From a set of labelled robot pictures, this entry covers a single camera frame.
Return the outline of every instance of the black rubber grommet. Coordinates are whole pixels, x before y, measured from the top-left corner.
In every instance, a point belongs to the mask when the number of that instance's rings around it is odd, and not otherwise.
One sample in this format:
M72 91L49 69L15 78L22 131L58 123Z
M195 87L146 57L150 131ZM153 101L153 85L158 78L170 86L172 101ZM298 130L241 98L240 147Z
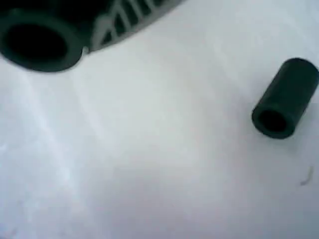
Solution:
M256 129L271 138L291 136L318 86L319 71L311 62L286 61L252 113Z
M13 9L0 15L0 52L27 69L66 70L81 59L83 46L73 26L48 14Z

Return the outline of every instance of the white background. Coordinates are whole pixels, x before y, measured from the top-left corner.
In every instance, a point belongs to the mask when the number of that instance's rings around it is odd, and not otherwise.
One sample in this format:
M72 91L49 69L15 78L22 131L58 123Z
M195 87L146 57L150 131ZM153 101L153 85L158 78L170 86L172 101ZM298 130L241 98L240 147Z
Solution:
M250 120L296 56L317 0L188 0L65 73L2 59L0 236L318 238L318 94L287 140Z

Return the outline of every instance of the black rubber tube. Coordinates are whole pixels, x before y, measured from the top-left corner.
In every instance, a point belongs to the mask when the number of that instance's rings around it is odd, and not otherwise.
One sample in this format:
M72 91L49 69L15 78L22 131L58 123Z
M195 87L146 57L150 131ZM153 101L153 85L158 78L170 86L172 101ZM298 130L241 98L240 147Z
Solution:
M58 72L118 43L183 0L4 0L0 54L26 69Z
M286 61L252 113L256 129L271 138L291 136L319 83L319 71L311 62Z

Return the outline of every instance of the black object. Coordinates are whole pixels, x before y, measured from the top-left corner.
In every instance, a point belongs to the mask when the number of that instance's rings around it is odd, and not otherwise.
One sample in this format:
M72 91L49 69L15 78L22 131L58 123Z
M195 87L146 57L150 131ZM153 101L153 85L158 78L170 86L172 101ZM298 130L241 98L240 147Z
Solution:
M291 136L318 82L318 69L309 61L300 58L286 61L253 110L255 127L271 138Z
M4 0L0 52L31 70L62 71L74 66L83 52L122 41L181 1Z

